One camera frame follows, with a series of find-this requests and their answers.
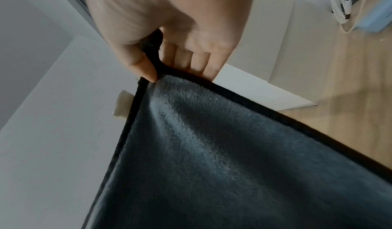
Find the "white cable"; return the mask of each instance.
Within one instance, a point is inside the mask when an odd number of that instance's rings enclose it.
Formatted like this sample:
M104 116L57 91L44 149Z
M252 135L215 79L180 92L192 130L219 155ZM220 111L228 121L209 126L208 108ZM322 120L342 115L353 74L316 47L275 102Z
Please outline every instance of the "white cable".
M347 5L345 3L341 3L341 0L331 0L332 10L334 12L334 15L335 15L336 19L338 20L338 22L341 25L341 29L342 29L343 33L348 34L351 31L353 31L353 29L355 29L356 25L358 24L359 18L361 18L361 14L362 14L363 8L365 6L365 3L366 3L366 0L362 0L361 1L361 6L359 7L358 15L356 16L352 27L348 31L346 31L343 28L343 24L347 23L348 20L345 18L345 13L340 8L340 4L343 5L344 9L346 9L345 8L345 5L346 5L347 9L349 9L349 12L351 12L351 6Z

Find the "finger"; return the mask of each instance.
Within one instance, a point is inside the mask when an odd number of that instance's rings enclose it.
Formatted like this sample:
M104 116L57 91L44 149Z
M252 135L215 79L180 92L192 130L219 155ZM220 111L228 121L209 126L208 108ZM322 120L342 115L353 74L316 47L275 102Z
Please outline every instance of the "finger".
M229 56L230 54L212 53L209 57L207 66L203 71L203 78L210 81L214 80L219 71L222 69L223 65L226 63Z
M207 66L209 56L210 53L193 53L189 72L201 75Z
M176 56L174 58L174 68L187 71L191 65L192 52L177 47Z
M168 41L163 41L159 49L159 58L167 66L174 66L177 46Z
M120 61L134 74L156 82L154 65L137 45L110 44Z

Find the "floor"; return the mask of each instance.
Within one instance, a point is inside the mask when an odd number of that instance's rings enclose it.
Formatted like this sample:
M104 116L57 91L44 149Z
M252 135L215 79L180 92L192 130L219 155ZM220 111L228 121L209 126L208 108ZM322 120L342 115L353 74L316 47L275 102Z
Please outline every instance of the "floor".
M392 26L339 31L319 105L282 113L392 168Z

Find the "hand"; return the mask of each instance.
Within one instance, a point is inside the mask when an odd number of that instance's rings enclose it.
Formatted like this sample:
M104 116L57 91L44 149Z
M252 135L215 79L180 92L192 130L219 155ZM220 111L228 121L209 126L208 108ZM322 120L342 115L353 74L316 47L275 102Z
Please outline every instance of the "hand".
M163 63L213 80L237 46L252 0L86 0L122 63L151 82L157 73L138 42L157 28Z

